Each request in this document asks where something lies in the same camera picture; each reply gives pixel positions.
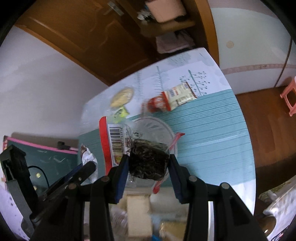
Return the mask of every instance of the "wooden door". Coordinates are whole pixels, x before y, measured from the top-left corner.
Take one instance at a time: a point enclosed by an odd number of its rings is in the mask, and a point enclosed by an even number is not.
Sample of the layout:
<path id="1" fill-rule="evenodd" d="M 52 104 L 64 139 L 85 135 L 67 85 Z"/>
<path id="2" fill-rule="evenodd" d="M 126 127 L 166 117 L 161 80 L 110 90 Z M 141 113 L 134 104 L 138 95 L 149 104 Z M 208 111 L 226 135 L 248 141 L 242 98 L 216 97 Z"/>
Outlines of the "wooden door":
<path id="1" fill-rule="evenodd" d="M 114 10 L 104 15 L 110 8 L 107 3 L 37 0 L 16 26 L 111 85 L 156 62 L 157 52 L 123 9 L 122 16 Z"/>

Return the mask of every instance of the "crumpled paper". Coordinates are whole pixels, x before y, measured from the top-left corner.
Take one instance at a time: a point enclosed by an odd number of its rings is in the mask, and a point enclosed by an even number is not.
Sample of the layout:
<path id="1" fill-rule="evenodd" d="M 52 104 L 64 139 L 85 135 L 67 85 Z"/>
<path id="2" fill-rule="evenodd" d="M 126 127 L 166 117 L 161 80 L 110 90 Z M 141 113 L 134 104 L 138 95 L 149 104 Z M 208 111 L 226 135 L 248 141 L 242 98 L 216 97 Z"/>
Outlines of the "crumpled paper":
<path id="1" fill-rule="evenodd" d="M 83 144 L 81 145 L 81 154 L 82 165 L 85 165 L 89 161 L 93 161 L 96 165 L 95 172 L 88 177 L 88 180 L 91 183 L 94 183 L 99 178 L 98 161 L 96 160 L 96 157 L 90 152 L 90 150 Z"/>

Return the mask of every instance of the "pink stripe on wall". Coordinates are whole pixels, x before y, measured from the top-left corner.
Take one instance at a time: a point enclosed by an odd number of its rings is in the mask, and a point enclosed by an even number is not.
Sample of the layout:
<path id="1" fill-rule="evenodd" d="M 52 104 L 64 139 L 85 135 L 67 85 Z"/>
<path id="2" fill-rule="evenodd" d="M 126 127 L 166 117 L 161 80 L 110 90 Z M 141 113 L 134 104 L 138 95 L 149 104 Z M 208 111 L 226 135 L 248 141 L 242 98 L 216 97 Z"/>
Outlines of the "pink stripe on wall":
<path id="1" fill-rule="evenodd" d="M 44 150 L 51 150 L 51 151 L 55 151 L 55 152 L 63 152 L 63 153 L 74 154 L 74 155 L 77 155 L 77 153 L 78 153 L 77 151 L 73 151 L 73 150 L 59 150 L 54 147 L 42 146 L 42 145 L 38 145 L 38 144 L 27 142 L 27 141 L 22 141 L 22 140 L 15 139 L 12 137 L 7 137 L 7 136 L 4 136 L 3 150 L 5 149 L 4 146 L 5 146 L 5 144 L 7 144 L 7 141 L 13 141 L 13 142 L 16 142 L 19 144 L 23 144 L 23 145 L 27 145 L 27 146 L 31 146 L 31 147 L 35 147 L 35 148 L 39 148 L 39 149 L 44 149 Z"/>
<path id="2" fill-rule="evenodd" d="M 254 65 L 246 65 L 246 66 L 222 69 L 221 71 L 223 74 L 233 74 L 233 73 L 260 70 L 260 69 L 282 69 L 283 67 L 284 67 L 284 64 L 254 64 Z M 296 69 L 296 65 L 287 64 L 285 69 Z"/>

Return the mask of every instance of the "pink book edge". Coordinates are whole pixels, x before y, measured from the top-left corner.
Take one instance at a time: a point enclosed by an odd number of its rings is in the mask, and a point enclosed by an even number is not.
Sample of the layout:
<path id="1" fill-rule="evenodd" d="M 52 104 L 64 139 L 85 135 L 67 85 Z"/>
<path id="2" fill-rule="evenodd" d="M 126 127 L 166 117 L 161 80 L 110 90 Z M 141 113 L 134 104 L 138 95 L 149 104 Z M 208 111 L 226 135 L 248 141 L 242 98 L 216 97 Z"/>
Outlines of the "pink book edge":
<path id="1" fill-rule="evenodd" d="M 55 151 L 55 152 L 63 152 L 63 153 L 75 154 L 75 155 L 77 155 L 77 153 L 78 153 L 77 151 L 74 151 L 74 150 L 59 150 L 54 147 L 42 146 L 42 145 L 38 145 L 38 144 L 27 142 L 27 141 L 22 141 L 19 139 L 8 137 L 8 136 L 4 136 L 4 138 L 3 138 L 3 150 L 4 150 L 4 146 L 5 146 L 5 141 L 13 141 L 13 142 L 16 142 L 19 144 L 23 144 L 23 145 L 27 145 L 27 146 L 31 146 L 31 147 L 35 147 L 35 148 L 39 148 L 39 149 L 44 149 L 44 150 L 51 150 L 51 151 Z"/>

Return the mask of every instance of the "snack package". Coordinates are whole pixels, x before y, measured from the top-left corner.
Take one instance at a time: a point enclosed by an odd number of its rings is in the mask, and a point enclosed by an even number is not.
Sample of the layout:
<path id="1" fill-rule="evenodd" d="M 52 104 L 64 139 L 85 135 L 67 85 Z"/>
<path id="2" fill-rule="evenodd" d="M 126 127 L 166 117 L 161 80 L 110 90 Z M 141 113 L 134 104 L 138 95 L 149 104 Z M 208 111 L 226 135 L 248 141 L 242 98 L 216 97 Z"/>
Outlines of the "snack package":
<path id="1" fill-rule="evenodd" d="M 110 102 L 110 107 L 113 109 L 118 109 L 119 107 L 129 103 L 132 98 L 133 88 L 125 87 L 113 96 Z"/>
<path id="2" fill-rule="evenodd" d="M 149 112 L 171 111 L 197 97 L 187 82 L 183 82 L 170 90 L 163 91 L 160 96 L 150 99 L 147 103 Z"/>
<path id="3" fill-rule="evenodd" d="M 113 122 L 119 123 L 129 115 L 129 112 L 124 106 L 119 107 L 112 115 Z"/>
<path id="4" fill-rule="evenodd" d="M 186 222 L 163 222 L 159 236 L 163 241 L 182 241 L 186 229 Z"/>
<path id="5" fill-rule="evenodd" d="M 123 154 L 130 154 L 133 122 L 123 119 L 117 123 L 114 117 L 103 116 L 99 121 L 101 144 L 105 158 L 106 175 L 112 167 L 119 165 Z M 135 187 L 135 180 L 129 174 L 128 187 Z"/>
<path id="6" fill-rule="evenodd" d="M 165 176 L 169 159 L 166 144 L 135 139 L 130 152 L 129 172 L 134 177 L 160 181 Z"/>

